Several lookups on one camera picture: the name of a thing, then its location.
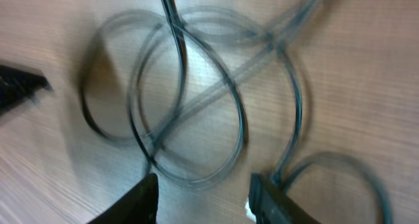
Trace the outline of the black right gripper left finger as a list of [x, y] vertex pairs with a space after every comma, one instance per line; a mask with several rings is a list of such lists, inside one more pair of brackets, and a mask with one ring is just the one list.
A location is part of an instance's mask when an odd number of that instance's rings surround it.
[[158, 176], [148, 174], [88, 224], [156, 224], [158, 198]]

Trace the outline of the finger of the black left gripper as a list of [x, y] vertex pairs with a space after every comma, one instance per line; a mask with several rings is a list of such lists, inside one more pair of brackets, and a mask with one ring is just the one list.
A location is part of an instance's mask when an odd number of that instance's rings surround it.
[[40, 89], [52, 90], [43, 74], [36, 74], [1, 64], [1, 114], [4, 115]]

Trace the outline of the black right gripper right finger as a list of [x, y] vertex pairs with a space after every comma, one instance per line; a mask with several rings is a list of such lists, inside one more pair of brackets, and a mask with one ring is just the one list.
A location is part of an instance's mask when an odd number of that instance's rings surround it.
[[257, 224], [319, 224], [261, 174], [251, 175], [248, 205]]

